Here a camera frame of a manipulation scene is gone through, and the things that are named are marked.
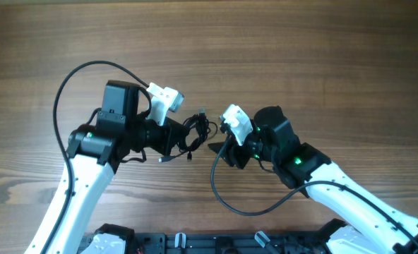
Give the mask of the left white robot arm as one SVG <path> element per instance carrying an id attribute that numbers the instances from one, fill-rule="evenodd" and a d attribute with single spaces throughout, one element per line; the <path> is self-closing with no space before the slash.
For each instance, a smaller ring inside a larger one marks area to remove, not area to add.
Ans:
<path id="1" fill-rule="evenodd" d="M 130 152 L 149 147 L 160 162 L 189 128 L 167 117 L 179 110 L 184 96 L 170 87 L 110 80 L 95 125 L 83 124 L 68 139 L 60 184 L 27 253 L 76 253 L 100 196 Z"/>

